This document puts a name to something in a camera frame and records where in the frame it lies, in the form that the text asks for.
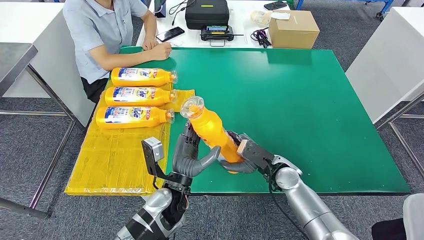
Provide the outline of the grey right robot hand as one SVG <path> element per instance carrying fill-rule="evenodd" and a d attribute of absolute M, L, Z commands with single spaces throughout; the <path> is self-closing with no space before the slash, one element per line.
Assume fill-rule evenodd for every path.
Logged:
<path fill-rule="evenodd" d="M 245 133 L 239 134 L 234 131 L 227 133 L 236 144 L 236 155 L 242 158 L 242 162 L 219 161 L 226 171 L 245 174 L 258 171 L 262 175 L 269 174 L 269 165 L 274 159 L 274 154 L 259 146 Z"/>

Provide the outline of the person's right hand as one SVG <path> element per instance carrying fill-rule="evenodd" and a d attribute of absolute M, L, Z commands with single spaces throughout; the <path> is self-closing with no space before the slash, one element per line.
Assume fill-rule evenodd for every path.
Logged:
<path fill-rule="evenodd" d="M 152 61 L 166 60 L 172 51 L 172 45 L 169 42 L 159 43 L 150 50 Z"/>

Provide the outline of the person's left hand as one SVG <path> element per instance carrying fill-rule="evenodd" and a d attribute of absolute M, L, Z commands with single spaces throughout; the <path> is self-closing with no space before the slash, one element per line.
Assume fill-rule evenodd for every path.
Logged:
<path fill-rule="evenodd" d="M 152 50 L 154 47 L 158 45 L 157 39 L 153 36 L 146 36 L 142 42 L 142 48 L 144 51 Z"/>

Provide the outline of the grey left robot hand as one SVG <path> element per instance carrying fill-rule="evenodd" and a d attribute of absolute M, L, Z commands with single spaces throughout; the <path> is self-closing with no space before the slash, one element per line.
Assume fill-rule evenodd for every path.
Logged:
<path fill-rule="evenodd" d="M 209 153 L 198 158 L 201 138 L 195 132 L 189 121 L 186 122 L 182 133 L 178 136 L 172 156 L 172 171 L 195 177 L 218 159 L 221 147 L 214 146 Z"/>

